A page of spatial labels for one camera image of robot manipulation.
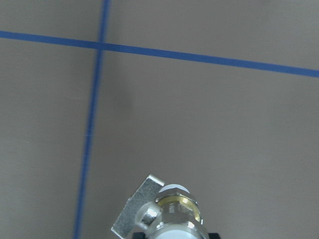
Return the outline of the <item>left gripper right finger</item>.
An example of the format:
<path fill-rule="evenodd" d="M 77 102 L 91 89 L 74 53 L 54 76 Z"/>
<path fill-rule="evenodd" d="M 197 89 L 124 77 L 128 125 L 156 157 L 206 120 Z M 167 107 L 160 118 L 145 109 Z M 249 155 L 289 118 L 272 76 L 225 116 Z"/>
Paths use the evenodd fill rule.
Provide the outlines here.
<path fill-rule="evenodd" d="M 221 239 L 219 233 L 208 233 L 210 239 Z"/>

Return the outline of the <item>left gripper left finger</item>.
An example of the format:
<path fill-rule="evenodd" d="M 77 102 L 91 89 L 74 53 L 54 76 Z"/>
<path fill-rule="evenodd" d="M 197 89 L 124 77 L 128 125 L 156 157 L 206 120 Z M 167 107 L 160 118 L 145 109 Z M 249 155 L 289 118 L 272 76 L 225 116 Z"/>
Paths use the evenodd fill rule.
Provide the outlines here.
<path fill-rule="evenodd" d="M 135 232 L 135 233 L 133 233 L 131 239 L 145 239 L 145 233 Z"/>

